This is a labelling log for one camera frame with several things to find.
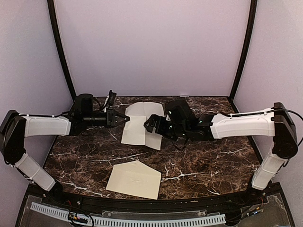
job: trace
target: brown marble surface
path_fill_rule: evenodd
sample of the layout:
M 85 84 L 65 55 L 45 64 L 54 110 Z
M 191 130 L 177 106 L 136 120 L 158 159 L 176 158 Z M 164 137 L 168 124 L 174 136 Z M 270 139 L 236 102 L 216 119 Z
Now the brown marble surface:
M 165 104 L 179 97 L 118 97 L 114 109 L 124 113 L 136 102 Z M 187 97 L 196 116 L 223 111 L 232 113 L 225 97 Z M 105 190 L 115 164 L 139 160 L 160 171 L 158 199 L 184 199 L 245 190 L 259 162 L 246 137 L 216 141 L 189 141 L 183 151 L 162 139 L 161 151 L 121 144 L 123 127 L 90 128 L 79 136 L 58 137 L 45 169 L 64 191 L 120 199 L 142 199 Z M 184 140 L 177 144 L 181 147 Z

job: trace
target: lavender wall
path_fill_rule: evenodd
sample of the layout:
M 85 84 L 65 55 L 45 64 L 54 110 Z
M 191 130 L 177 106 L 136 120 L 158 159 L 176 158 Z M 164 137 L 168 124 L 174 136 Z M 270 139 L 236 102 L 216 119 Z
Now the lavender wall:
M 250 0 L 56 0 L 76 92 L 227 96 Z
M 71 106 L 47 1 L 0 1 L 0 122 L 6 112 L 58 114 Z M 43 164 L 53 137 L 28 138 L 26 150 Z M 0 226 L 14 226 L 27 181 L 0 157 Z
M 256 21 L 235 103 L 240 111 L 271 107 L 274 102 L 303 115 L 303 1 L 258 1 Z M 296 116 L 298 139 L 303 122 Z M 256 137 L 264 156 L 271 139 Z M 303 148 L 276 175 L 294 216 L 303 226 Z

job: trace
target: cream envelope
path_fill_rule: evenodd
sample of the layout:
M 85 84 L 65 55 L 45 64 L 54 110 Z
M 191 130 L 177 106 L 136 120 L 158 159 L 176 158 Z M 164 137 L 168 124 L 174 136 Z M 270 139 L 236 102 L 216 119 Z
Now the cream envelope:
M 156 200 L 161 173 L 140 161 L 114 165 L 106 190 Z

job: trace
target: white paper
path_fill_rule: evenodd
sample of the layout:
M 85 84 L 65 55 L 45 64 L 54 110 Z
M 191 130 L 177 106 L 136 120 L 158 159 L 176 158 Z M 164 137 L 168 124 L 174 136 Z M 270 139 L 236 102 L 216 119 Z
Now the white paper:
M 152 114 L 164 117 L 163 106 L 152 102 L 139 102 L 130 105 L 125 111 L 125 115 L 130 117 L 130 121 L 125 124 L 121 143 L 146 145 L 160 150 L 162 136 L 154 132 L 147 132 L 144 127 L 144 123 Z
M 106 190 L 156 200 L 161 173 L 139 161 L 114 165 Z

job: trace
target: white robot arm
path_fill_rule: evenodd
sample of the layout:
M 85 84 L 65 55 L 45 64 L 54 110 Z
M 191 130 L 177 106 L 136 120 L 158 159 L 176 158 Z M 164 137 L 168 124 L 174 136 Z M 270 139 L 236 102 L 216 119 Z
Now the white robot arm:
M 10 110 L 0 126 L 0 151 L 6 164 L 16 167 L 28 180 L 53 195 L 62 191 L 62 186 L 52 178 L 24 149 L 24 138 L 40 135 L 78 135 L 91 126 L 116 127 L 129 117 L 110 106 L 116 93 L 109 92 L 103 106 L 93 111 L 93 95 L 76 97 L 71 110 L 59 116 L 19 114 Z
M 281 103 L 249 113 L 204 114 L 199 118 L 185 100 L 166 105 L 167 118 L 152 115 L 144 126 L 171 140 L 215 140 L 231 136 L 261 135 L 274 138 L 272 149 L 255 172 L 250 187 L 263 190 L 279 169 L 298 151 L 295 125 Z

